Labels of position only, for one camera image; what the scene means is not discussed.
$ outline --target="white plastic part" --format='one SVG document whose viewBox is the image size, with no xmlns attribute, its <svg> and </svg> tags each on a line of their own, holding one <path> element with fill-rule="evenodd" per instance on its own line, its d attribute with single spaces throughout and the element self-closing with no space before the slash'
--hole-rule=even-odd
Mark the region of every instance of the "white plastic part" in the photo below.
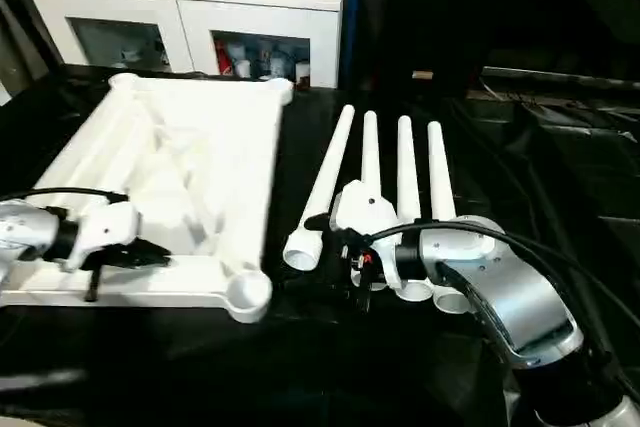
<svg viewBox="0 0 640 427">
<path fill-rule="evenodd" d="M 422 216 L 416 156 L 413 149 L 413 130 L 411 119 L 402 116 L 398 119 L 398 220 L 407 224 Z M 402 286 L 395 289 L 398 297 L 408 302 L 424 302 L 433 295 L 433 284 L 429 279 L 403 280 Z"/>
<path fill-rule="evenodd" d="M 471 310 L 467 298 L 452 287 L 433 286 L 433 303 L 445 314 L 466 314 Z"/>
<path fill-rule="evenodd" d="M 364 114 L 364 125 L 362 129 L 362 164 L 360 167 L 360 178 L 367 186 L 367 190 L 372 197 L 381 196 L 382 185 L 380 181 L 380 147 L 378 145 L 378 116 L 372 110 Z M 360 285 L 360 272 L 351 269 L 351 282 L 353 285 Z M 371 290 L 380 291 L 387 286 L 384 282 L 374 282 Z"/>
<path fill-rule="evenodd" d="M 280 115 L 293 85 L 133 74 L 109 83 L 109 94 L 36 187 L 127 192 L 142 214 L 140 236 L 171 250 L 171 265 L 105 266 L 98 301 L 87 304 L 90 272 L 25 262 L 5 279 L 0 303 L 215 307 L 241 322 L 259 320 L 271 299 L 260 264 Z M 76 217 L 101 202 L 72 194 L 28 200 Z"/>
<path fill-rule="evenodd" d="M 398 120 L 398 219 L 406 224 L 422 216 L 420 191 L 416 172 L 416 155 L 413 150 L 411 119 L 402 116 Z"/>
<path fill-rule="evenodd" d="M 87 256 L 108 245 L 129 245 L 140 227 L 138 211 L 131 202 L 102 205 L 80 219 L 75 244 L 63 267 L 67 272 L 80 268 Z"/>
<path fill-rule="evenodd" d="M 380 195 L 380 151 L 378 147 L 378 117 L 372 110 L 364 114 L 362 133 L 361 180 L 371 192 Z"/>
<path fill-rule="evenodd" d="M 444 148 L 442 126 L 440 122 L 430 122 L 427 126 L 429 139 L 429 184 L 431 190 L 431 216 L 436 220 L 447 221 L 456 217 L 456 207 L 453 203 L 451 179 L 447 154 Z M 448 247 L 452 237 L 457 238 L 457 232 L 433 231 L 434 235 L 442 237 L 442 243 L 435 241 L 433 245 Z M 442 250 L 434 253 L 434 257 L 442 257 Z M 467 298 L 458 290 L 451 287 L 433 285 L 433 303 L 436 308 L 447 314 L 464 314 L 471 308 Z"/>
<path fill-rule="evenodd" d="M 456 217 L 447 154 L 440 122 L 429 122 L 429 185 L 431 188 L 431 217 L 446 221 Z"/>
<path fill-rule="evenodd" d="M 391 202 L 376 195 L 374 189 L 364 182 L 352 180 L 336 197 L 331 224 L 331 228 L 352 228 L 360 234 L 373 234 L 398 225 L 398 216 Z M 395 246 L 400 238 L 400 234 L 391 235 L 372 244 L 380 256 L 386 283 L 392 289 L 400 288 L 402 282 L 395 261 Z M 373 284 L 372 288 L 379 290 L 383 286 Z"/>
<path fill-rule="evenodd" d="M 298 228 L 289 235 L 282 251 L 282 258 L 294 269 L 305 272 L 313 270 L 320 260 L 322 253 L 321 233 L 305 229 L 304 223 L 309 217 L 329 212 L 354 112 L 355 109 L 351 105 L 345 105 L 342 109 Z"/>
</svg>

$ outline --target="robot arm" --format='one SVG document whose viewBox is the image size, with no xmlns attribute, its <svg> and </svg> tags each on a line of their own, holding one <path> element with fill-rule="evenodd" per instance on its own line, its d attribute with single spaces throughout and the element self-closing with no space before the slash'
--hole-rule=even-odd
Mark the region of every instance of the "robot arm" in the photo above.
<svg viewBox="0 0 640 427">
<path fill-rule="evenodd" d="M 434 218 L 456 222 L 449 226 L 471 224 L 504 234 L 489 219 L 456 217 L 439 124 L 429 126 L 429 148 Z M 410 190 L 417 196 L 417 188 Z M 417 212 L 409 212 L 409 222 L 420 217 L 419 199 L 401 198 L 400 187 L 398 195 L 399 207 L 417 205 Z M 545 425 L 640 426 L 635 405 L 607 372 L 562 297 L 536 268 L 491 235 L 444 225 L 418 235 L 368 236 L 406 222 L 364 182 L 349 183 L 337 196 L 329 226 L 343 236 L 350 265 L 362 272 L 361 293 L 370 295 L 371 285 L 381 281 L 398 293 L 408 280 L 425 278 L 436 286 L 453 287 L 465 296 Z M 310 219 L 305 226 L 318 229 L 320 224 Z M 375 261 L 363 266 L 362 259 Z"/>
<path fill-rule="evenodd" d="M 168 264 L 170 252 L 137 238 L 139 229 L 140 215 L 126 201 L 96 207 L 78 221 L 68 220 L 59 207 L 41 209 L 23 200 L 0 202 L 0 276 L 4 278 L 16 260 L 39 258 L 57 262 L 69 273 L 93 270 L 87 299 L 95 301 L 103 263 L 126 268 Z M 87 262 L 99 251 L 104 254 L 100 262 Z"/>
</svg>

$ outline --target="white cup holder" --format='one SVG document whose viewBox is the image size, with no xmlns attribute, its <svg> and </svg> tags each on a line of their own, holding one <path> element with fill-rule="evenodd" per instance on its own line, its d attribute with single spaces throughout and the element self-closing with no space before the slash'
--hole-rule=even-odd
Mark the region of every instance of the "white cup holder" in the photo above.
<svg viewBox="0 0 640 427">
<path fill-rule="evenodd" d="M 237 313 L 250 313 L 266 307 L 271 299 L 271 280 L 261 271 L 246 271 L 231 278 L 227 302 Z"/>
</svg>

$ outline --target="glass cabinet door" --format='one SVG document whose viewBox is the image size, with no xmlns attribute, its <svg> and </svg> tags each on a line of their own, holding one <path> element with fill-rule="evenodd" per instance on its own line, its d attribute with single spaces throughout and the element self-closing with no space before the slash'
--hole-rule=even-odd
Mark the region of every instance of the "glass cabinet door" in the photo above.
<svg viewBox="0 0 640 427">
<path fill-rule="evenodd" d="M 193 70 L 175 0 L 34 0 L 68 64 Z"/>
<path fill-rule="evenodd" d="M 69 18 L 89 65 L 170 72 L 157 25 Z"/>
<path fill-rule="evenodd" d="M 339 12 L 178 1 L 195 70 L 337 87 Z"/>
</svg>

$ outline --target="white cabinet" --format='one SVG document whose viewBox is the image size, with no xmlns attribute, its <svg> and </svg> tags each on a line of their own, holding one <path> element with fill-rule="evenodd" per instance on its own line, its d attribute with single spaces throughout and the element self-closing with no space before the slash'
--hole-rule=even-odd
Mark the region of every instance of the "white cabinet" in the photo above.
<svg viewBox="0 0 640 427">
<path fill-rule="evenodd" d="M 175 0 L 34 1 L 68 64 L 193 70 Z"/>
<path fill-rule="evenodd" d="M 241 45 L 253 77 L 306 63 L 312 86 L 337 86 L 343 0 L 34 1 L 67 63 L 218 74 L 216 43 Z"/>
</svg>

